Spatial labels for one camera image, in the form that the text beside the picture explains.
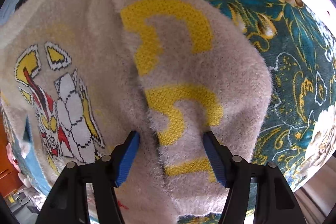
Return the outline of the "beige fuzzy cartoon sweater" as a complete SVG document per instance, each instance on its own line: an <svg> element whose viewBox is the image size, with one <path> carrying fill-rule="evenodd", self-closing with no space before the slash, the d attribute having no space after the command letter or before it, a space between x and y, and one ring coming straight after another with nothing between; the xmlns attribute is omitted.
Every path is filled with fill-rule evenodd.
<svg viewBox="0 0 336 224"><path fill-rule="evenodd" d="M1 103L48 184L139 133L116 191L126 223L221 212L202 135L250 160L271 92L259 52L205 0L28 0L1 26Z"/></svg>

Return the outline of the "teal floral bed blanket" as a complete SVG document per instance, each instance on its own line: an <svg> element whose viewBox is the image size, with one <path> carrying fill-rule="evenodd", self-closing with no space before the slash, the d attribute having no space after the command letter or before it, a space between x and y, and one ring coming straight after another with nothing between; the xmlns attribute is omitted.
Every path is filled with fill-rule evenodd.
<svg viewBox="0 0 336 224"><path fill-rule="evenodd" d="M296 188L335 151L335 38L300 0L205 0L264 59L272 92L252 157Z"/></svg>

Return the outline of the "orange wooden headboard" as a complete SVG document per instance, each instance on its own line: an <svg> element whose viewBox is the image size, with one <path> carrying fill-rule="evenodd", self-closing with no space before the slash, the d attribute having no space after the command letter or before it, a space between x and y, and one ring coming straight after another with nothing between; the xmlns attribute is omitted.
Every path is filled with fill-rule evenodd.
<svg viewBox="0 0 336 224"><path fill-rule="evenodd" d="M23 183L18 177L18 171L14 168L7 157L6 146L8 140L3 127L1 117L0 124L0 191L3 197L7 197L12 192L18 190Z"/></svg>

